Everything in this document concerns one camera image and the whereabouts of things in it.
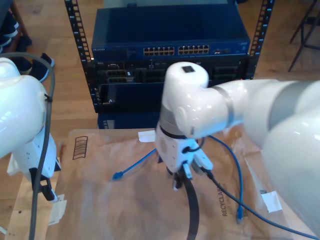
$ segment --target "shoe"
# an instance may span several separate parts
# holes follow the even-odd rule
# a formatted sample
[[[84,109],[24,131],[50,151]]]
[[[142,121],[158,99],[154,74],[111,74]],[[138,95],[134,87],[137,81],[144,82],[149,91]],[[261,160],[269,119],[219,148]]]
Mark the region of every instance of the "shoe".
[[[17,57],[12,57],[11,60],[18,68],[20,74],[28,75],[30,73],[32,69],[32,64],[27,59],[21,56],[17,56]]]
[[[50,58],[47,54],[42,53],[41,58],[46,60],[51,65],[51,67],[54,67],[55,60]],[[32,69],[29,73],[30,76],[38,79],[40,82],[43,82],[47,78],[48,73],[49,69],[45,65],[37,60],[32,60]]]
[[[0,28],[0,36],[13,38],[18,34],[17,28],[19,23],[16,21],[11,12],[7,12]]]
[[[16,52],[26,52],[28,46],[30,46],[32,44],[31,39],[28,36],[20,36],[19,38],[19,42],[16,46]]]
[[[4,47],[9,45],[11,42],[11,37],[8,36],[0,36],[0,47]]]

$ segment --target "gray cable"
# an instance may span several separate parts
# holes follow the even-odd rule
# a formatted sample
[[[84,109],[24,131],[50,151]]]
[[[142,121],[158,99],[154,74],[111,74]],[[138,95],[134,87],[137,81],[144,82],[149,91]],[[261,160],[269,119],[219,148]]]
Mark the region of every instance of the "gray cable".
[[[50,81],[50,89],[49,89],[49,98],[52,99],[55,90],[55,73],[52,69],[51,65],[44,59],[38,56],[34,56],[27,52],[10,52],[10,53],[1,53],[0,58],[13,58],[13,57],[25,57],[36,60],[43,65],[45,65],[49,69],[49,75],[51,78]],[[29,231],[29,240],[35,239],[36,234],[36,222],[37,222],[37,204],[38,204],[38,192],[40,188],[40,179],[42,169],[44,167],[45,158],[47,154],[47,148],[49,143],[49,136],[50,136],[50,124],[51,124],[51,109],[52,103],[51,101],[46,102],[46,117],[45,117],[45,129],[44,129],[44,140],[43,140],[43,147],[40,155],[38,169],[35,175],[34,186],[33,186],[33,193],[32,193],[32,207],[31,207],[31,220],[30,220],[30,231]]]

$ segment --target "black cable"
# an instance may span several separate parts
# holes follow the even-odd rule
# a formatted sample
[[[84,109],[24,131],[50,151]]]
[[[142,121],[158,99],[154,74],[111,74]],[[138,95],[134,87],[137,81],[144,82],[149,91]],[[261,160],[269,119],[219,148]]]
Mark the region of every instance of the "black cable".
[[[40,179],[42,170],[44,168],[45,158],[47,154],[47,148],[49,144],[49,136],[50,136],[50,125],[51,125],[51,110],[52,110],[52,97],[54,95],[55,90],[55,73],[51,67],[51,65],[44,59],[38,56],[34,56],[27,52],[10,52],[10,53],[1,53],[0,57],[2,58],[13,58],[13,57],[25,57],[36,60],[43,65],[45,65],[50,74],[50,89],[48,97],[49,99],[46,101],[46,116],[45,116],[45,129],[44,129],[44,139],[43,139],[43,147],[40,155],[39,165],[37,168],[37,172],[34,179],[33,185],[33,193],[32,193],[32,204],[31,204],[31,219],[30,219],[30,230],[29,230],[29,240],[35,239],[36,234],[36,222],[37,222],[37,204],[38,204],[38,193],[40,188]]]
[[[247,206],[246,204],[244,204],[243,202],[241,202],[239,199],[237,199],[235,196],[231,195],[231,193],[229,193],[227,190],[225,190],[219,183],[218,181],[215,179],[213,173],[209,170],[206,170],[204,168],[202,168],[202,170],[207,174],[208,178],[210,180],[212,180],[212,182],[225,194],[227,195],[229,198],[231,198],[233,201],[235,201],[236,203],[238,203],[239,205],[241,205],[242,207],[244,207],[245,209],[247,209],[250,213],[252,213],[253,215],[255,215],[257,218],[261,219],[262,221],[266,222],[267,224],[270,224],[276,228],[279,228],[279,229],[282,229],[282,230],[285,230],[285,231],[288,231],[290,233],[293,233],[293,234],[297,234],[297,235],[301,235],[303,237],[306,237],[306,238],[310,238],[310,239],[316,239],[316,240],[319,240],[318,237],[316,236],[312,236],[312,235],[309,235],[309,234],[306,234],[306,233],[303,233],[303,232],[300,232],[300,231],[296,231],[296,230],[293,230],[289,227],[286,227],[286,226],[282,226],[278,223],[275,223],[273,221],[270,221],[268,219],[266,219],[265,217],[263,217],[262,215],[260,215],[259,213],[257,213],[256,211],[254,211],[252,208],[250,208],[249,206]]]
[[[206,138],[203,137],[201,144],[199,145],[199,147],[197,147],[197,148],[195,148],[195,149],[190,149],[189,146],[185,147],[185,148],[182,150],[182,153],[185,154],[185,153],[187,153],[187,152],[193,153],[193,152],[198,151],[198,150],[201,149],[201,148],[203,147],[203,145],[205,144],[205,140],[206,140]]]
[[[200,222],[197,194],[192,182],[187,177],[183,178],[183,183],[189,202],[189,231],[186,240],[195,240]]]

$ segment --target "wooden table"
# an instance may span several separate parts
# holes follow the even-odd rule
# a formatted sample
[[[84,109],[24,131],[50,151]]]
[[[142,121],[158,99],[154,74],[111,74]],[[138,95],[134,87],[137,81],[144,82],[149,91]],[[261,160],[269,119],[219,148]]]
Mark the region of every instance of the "wooden table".
[[[51,203],[39,195],[36,239],[186,239],[189,207],[185,190],[172,190],[172,179],[165,165],[157,164],[157,155],[151,156],[120,181],[110,181],[115,172],[124,170],[155,147],[154,143],[139,142],[139,131],[142,130],[93,129],[70,133],[65,142],[62,171],[55,189],[58,195],[65,194],[66,210],[58,224],[48,227]],[[283,201],[283,211],[267,213],[259,189],[269,192],[273,186],[257,161],[257,147],[247,139],[237,141],[236,138],[241,137],[239,134],[239,129],[233,128],[228,134],[218,137],[237,149],[235,154],[245,182],[244,202],[272,221],[311,233]],[[94,144],[88,144],[85,158],[73,160],[75,138],[79,136],[88,136],[88,141]],[[239,150],[239,146],[246,146],[246,150]],[[238,173],[235,167],[226,168],[233,165],[228,152],[210,139],[203,150],[214,163],[216,178],[237,195]],[[217,188],[204,176],[193,175],[192,183],[200,207],[197,239],[221,239],[225,235],[226,239],[290,238],[288,233],[259,221],[253,215],[245,217],[243,225],[237,225],[230,212],[228,217],[221,217]],[[31,184],[24,179],[13,209],[7,240],[28,239],[31,196]],[[237,205],[233,202],[228,204],[235,211]]]

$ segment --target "wooden floor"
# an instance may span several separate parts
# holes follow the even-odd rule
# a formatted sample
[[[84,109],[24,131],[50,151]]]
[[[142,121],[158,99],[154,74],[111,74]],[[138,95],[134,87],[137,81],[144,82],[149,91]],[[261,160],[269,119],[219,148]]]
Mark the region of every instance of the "wooden floor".
[[[79,0],[80,13],[89,46],[91,46],[97,8],[103,0]],[[249,0],[239,5],[244,25],[252,39],[261,7],[261,0]],[[289,40],[303,17],[308,0],[277,0],[270,20],[265,44],[255,78],[314,81],[320,79],[320,51],[305,49],[291,73],[288,68],[298,47],[299,37]],[[56,143],[63,141],[72,129],[94,129],[94,111],[80,58],[72,35],[63,0],[16,0],[25,26],[32,39],[29,52],[38,56],[47,53],[55,60],[56,87],[53,97],[51,134]],[[318,44],[320,27],[310,38]],[[0,161],[0,226],[9,224],[12,207],[22,175],[9,177],[6,173],[9,158]]]

